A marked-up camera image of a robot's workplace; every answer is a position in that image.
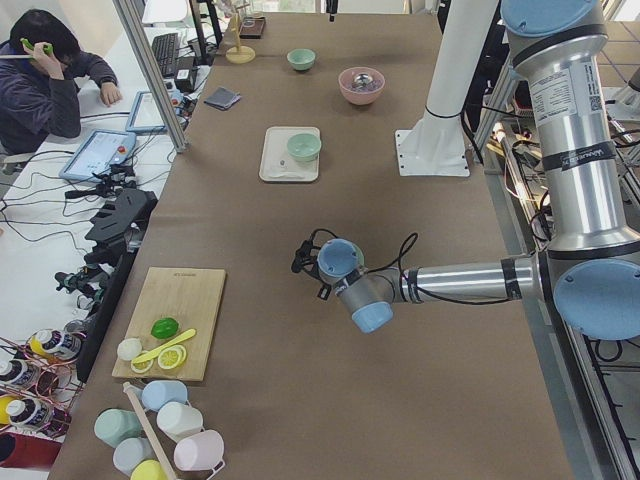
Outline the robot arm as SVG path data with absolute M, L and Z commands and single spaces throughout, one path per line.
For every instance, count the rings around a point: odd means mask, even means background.
M 493 263 L 369 269 L 358 248 L 332 239 L 315 272 L 363 332 L 396 302 L 487 305 L 536 296 L 582 334 L 639 333 L 639 235 L 626 222 L 596 57 L 607 40 L 597 1 L 455 1 L 445 24 L 423 118 L 400 134 L 413 175 L 458 174 L 458 117 L 495 17 L 511 63 L 529 86 L 554 220 L 545 250 Z

